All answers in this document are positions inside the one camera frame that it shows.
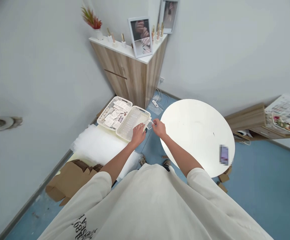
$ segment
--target white wall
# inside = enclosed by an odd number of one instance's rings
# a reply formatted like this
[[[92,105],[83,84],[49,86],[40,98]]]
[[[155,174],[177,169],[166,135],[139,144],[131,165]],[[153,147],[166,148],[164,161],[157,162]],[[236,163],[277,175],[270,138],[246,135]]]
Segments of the white wall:
[[[290,93],[290,1],[180,1],[161,76],[224,116]]]
[[[0,233],[113,96],[81,4],[0,1]]]
[[[115,39],[122,41],[123,33],[128,45],[132,43],[128,18],[148,16],[151,28],[149,32],[152,31],[153,25],[157,25],[159,0],[85,0],[84,2],[92,6],[96,15],[102,20],[103,35],[108,35],[106,28],[109,28]]]

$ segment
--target white display board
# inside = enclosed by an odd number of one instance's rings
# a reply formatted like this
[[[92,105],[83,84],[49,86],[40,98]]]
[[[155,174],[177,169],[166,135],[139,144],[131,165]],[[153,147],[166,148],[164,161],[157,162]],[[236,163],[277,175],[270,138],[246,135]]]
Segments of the white display board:
[[[290,96],[287,94],[281,95],[265,109],[265,113],[267,114],[272,112],[282,117],[286,117],[288,122],[290,122]]]

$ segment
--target round white table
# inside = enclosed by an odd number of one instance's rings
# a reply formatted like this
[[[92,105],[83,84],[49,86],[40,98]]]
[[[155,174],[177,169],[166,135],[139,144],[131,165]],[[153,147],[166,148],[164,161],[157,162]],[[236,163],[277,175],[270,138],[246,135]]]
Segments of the round white table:
[[[170,105],[162,115],[166,133],[189,152],[210,177],[224,173],[235,154],[233,133],[224,117],[207,103],[183,99]],[[178,167],[166,144],[161,140],[169,159]],[[228,147],[228,166],[220,163],[220,145]]]

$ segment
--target white shelf top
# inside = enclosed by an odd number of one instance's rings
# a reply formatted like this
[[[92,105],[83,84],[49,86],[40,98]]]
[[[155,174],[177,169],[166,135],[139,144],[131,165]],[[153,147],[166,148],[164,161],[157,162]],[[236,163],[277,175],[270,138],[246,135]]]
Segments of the white shelf top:
[[[130,57],[130,58],[134,58],[142,63],[145,63],[147,64],[151,59],[152,59],[152,56],[155,54],[155,52],[157,51],[158,47],[165,41],[166,37],[167,37],[168,34],[163,34],[163,40],[161,43],[158,43],[156,44],[155,41],[153,43],[153,54],[152,55],[148,55],[146,57],[141,57],[141,58],[135,58],[135,54],[134,54],[134,50],[132,49],[131,46],[126,46],[126,48],[123,48],[122,45],[121,45],[121,42],[117,41],[117,47],[113,47],[112,43],[110,43],[108,40],[107,40],[107,36],[104,36],[104,39],[103,40],[98,40],[97,38],[89,38],[89,40],[91,42],[94,42],[94,43],[97,43],[99,45],[102,45],[106,48],[109,48],[115,52],[118,52],[118,53],[121,53],[127,57]]]

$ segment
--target power strip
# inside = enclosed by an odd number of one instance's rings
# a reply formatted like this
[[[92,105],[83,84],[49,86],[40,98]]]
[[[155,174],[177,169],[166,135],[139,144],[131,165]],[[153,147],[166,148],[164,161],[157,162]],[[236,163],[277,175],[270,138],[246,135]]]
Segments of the power strip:
[[[152,103],[155,105],[155,107],[158,108],[158,104],[156,103],[156,101],[154,99],[152,100]]]

